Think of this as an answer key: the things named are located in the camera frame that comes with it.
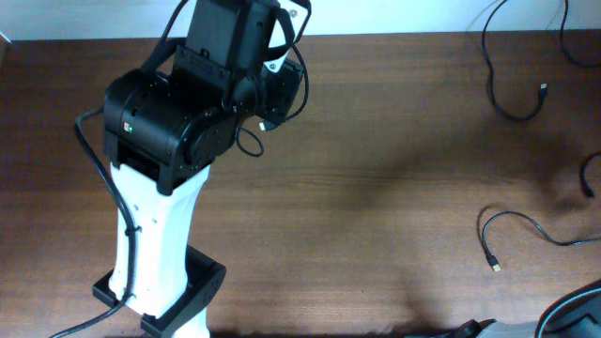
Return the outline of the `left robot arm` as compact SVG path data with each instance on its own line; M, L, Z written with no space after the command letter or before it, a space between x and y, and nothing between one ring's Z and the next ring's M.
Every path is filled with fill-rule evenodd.
M207 308L226 270L189 242L196 199L247 119L258 116L265 131L289 119L307 77L287 55L311 13L307 1L201 0L185 37L162 37L106 90L116 263L93 293L133 309L153 337L209 334Z

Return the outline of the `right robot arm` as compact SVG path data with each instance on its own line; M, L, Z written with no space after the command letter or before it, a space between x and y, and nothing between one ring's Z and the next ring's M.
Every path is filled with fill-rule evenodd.
M600 280L551 302L543 312L521 322L470 320L445 333L452 338L600 338Z

